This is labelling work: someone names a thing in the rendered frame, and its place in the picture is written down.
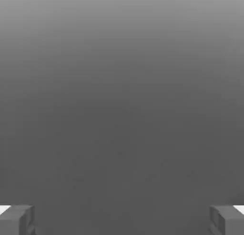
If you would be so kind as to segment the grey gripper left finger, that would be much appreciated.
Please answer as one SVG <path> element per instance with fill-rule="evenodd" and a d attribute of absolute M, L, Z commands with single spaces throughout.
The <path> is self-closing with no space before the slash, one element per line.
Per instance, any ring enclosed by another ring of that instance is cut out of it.
<path fill-rule="evenodd" d="M 0 205 L 0 235 L 35 235 L 35 207 Z"/>

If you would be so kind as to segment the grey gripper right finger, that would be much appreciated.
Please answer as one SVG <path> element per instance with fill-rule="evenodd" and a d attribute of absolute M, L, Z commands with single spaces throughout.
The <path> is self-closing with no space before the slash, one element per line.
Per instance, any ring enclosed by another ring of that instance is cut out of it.
<path fill-rule="evenodd" d="M 210 235 L 244 235 L 244 205 L 210 206 Z"/>

